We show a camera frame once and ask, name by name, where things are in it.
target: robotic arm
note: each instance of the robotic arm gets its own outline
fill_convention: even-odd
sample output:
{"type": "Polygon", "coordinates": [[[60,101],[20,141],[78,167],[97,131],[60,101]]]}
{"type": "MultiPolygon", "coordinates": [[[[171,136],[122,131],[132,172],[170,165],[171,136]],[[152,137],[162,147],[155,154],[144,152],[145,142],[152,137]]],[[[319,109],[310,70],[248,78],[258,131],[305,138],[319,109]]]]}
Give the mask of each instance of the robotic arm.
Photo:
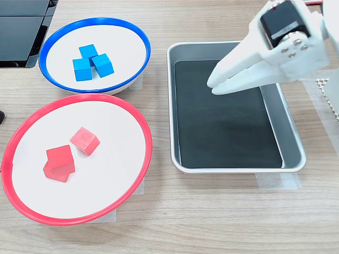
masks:
{"type": "Polygon", "coordinates": [[[245,39],[215,67],[207,85],[216,95],[292,82],[329,65],[325,40],[339,53],[337,0],[324,0],[324,16],[302,0],[272,0],[249,24],[245,39]]]}

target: red cube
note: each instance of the red cube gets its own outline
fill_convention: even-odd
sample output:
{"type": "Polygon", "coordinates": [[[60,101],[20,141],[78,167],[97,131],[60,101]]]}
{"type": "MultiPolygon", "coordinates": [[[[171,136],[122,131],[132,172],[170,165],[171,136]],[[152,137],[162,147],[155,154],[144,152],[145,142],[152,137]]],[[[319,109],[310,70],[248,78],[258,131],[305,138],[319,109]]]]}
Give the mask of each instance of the red cube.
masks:
{"type": "Polygon", "coordinates": [[[46,151],[48,161],[43,171],[47,178],[66,182],[69,175],[75,172],[74,160],[70,146],[62,146],[46,151]]]}
{"type": "Polygon", "coordinates": [[[96,135],[81,127],[80,130],[70,139],[71,143],[74,144],[78,149],[87,155],[91,155],[92,152],[100,144],[99,139],[96,135]]]}
{"type": "Polygon", "coordinates": [[[70,174],[66,174],[66,175],[63,175],[63,176],[54,177],[52,175],[50,168],[49,168],[48,161],[46,162],[45,166],[43,167],[43,172],[44,172],[44,175],[47,178],[54,179],[54,180],[57,180],[57,181],[63,182],[63,183],[65,183],[67,181],[67,179],[70,175],[70,174]]]}

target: red rim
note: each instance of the red rim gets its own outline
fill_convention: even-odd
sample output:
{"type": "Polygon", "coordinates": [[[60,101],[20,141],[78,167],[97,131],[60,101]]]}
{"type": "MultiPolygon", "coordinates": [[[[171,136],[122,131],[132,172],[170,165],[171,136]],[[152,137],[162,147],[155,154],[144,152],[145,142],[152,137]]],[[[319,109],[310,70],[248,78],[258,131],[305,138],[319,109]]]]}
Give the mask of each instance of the red rim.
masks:
{"type": "Polygon", "coordinates": [[[40,110],[36,111],[33,115],[31,115],[26,121],[23,122],[23,124],[17,129],[17,131],[14,133],[12,138],[10,139],[10,142],[7,145],[7,148],[4,153],[2,165],[1,165],[1,173],[2,173],[2,183],[4,186],[5,193],[7,195],[7,198],[10,200],[12,205],[23,215],[26,217],[43,223],[47,225],[53,225],[53,226],[68,226],[68,225],[78,225],[83,224],[88,221],[95,220],[99,217],[104,216],[105,214],[113,211],[118,206],[120,206],[129,196],[133,194],[133,192],[138,188],[141,181],[143,180],[147,169],[149,167],[150,161],[151,161],[151,154],[152,154],[152,137],[151,132],[149,129],[149,126],[143,117],[143,115],[131,104],[123,101],[122,99],[119,99],[117,97],[113,97],[110,95],[104,95],[104,94],[77,94],[70,97],[62,98],[58,101],[52,102],[48,104],[47,106],[41,108],[40,110]],[[117,201],[106,207],[105,209],[98,211],[96,213],[84,216],[84,217],[78,217],[78,218],[72,218],[72,219],[57,219],[52,218],[48,216],[41,215],[31,209],[29,209],[17,196],[13,183],[12,183],[12,168],[13,168],[13,158],[16,151],[16,147],[19,144],[19,141],[23,137],[23,135],[26,133],[26,131],[40,118],[42,118],[44,115],[52,112],[53,110],[56,110],[57,108],[77,103],[77,102],[85,102],[85,101],[101,101],[101,102],[108,102],[113,103],[126,111],[128,111],[140,124],[142,131],[145,136],[145,143],[146,143],[146,153],[145,153],[145,160],[142,165],[142,169],[135,180],[135,182],[132,184],[132,186],[123,194],[117,201]]]}

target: blue cube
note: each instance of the blue cube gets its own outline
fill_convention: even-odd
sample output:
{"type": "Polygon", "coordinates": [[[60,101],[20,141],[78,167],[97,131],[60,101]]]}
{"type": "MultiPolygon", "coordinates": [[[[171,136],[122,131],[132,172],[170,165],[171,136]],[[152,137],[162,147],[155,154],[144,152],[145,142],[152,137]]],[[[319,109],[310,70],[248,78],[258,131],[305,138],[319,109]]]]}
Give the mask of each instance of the blue cube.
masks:
{"type": "Polygon", "coordinates": [[[91,45],[80,47],[79,50],[80,50],[81,56],[83,58],[88,58],[91,66],[94,66],[92,58],[97,56],[95,46],[91,44],[91,45]]]}
{"type": "Polygon", "coordinates": [[[92,69],[88,58],[74,59],[73,66],[76,81],[92,79],[92,69]]]}
{"type": "Polygon", "coordinates": [[[92,58],[95,69],[101,78],[114,73],[112,63],[106,54],[92,58]]]}

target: blue rim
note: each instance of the blue rim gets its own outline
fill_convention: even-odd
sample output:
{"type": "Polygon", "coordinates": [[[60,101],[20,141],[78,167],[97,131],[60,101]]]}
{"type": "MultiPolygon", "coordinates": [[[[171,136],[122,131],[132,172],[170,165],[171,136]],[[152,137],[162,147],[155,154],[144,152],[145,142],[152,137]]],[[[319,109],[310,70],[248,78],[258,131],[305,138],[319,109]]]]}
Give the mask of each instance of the blue rim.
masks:
{"type": "Polygon", "coordinates": [[[44,43],[44,45],[42,46],[41,50],[40,50],[40,54],[39,54],[39,66],[40,66],[40,70],[42,72],[42,74],[54,85],[71,91],[71,92],[76,92],[76,93],[104,93],[104,92],[109,92],[112,91],[114,89],[117,89],[119,87],[122,87],[124,85],[126,85],[127,83],[131,82],[132,80],[134,80],[147,66],[148,61],[150,58],[150,43],[149,40],[147,38],[147,36],[145,35],[145,33],[136,25],[129,23],[125,20],[118,20],[118,19],[113,19],[110,17],[94,17],[94,18],[90,18],[90,19],[85,19],[85,20],[79,20],[76,21],[74,23],[71,23],[67,26],[64,26],[63,28],[59,29],[58,31],[56,31],[54,34],[52,34],[48,40],[44,43]],[[103,88],[103,89],[94,89],[94,90],[80,90],[80,89],[73,89],[73,88],[69,88],[66,86],[63,86],[62,84],[56,82],[51,75],[49,74],[48,70],[47,70],[47,66],[46,66],[46,58],[48,55],[49,50],[52,48],[52,46],[61,38],[63,37],[65,34],[79,29],[79,28],[83,28],[85,26],[90,26],[90,25],[116,25],[116,26],[121,26],[124,28],[128,28],[132,31],[134,31],[137,35],[139,35],[139,37],[142,39],[142,41],[145,44],[146,47],[146,59],[144,62],[144,65],[141,67],[141,69],[134,74],[134,76],[132,76],[131,78],[129,78],[128,80],[108,87],[108,88],[103,88]]]}

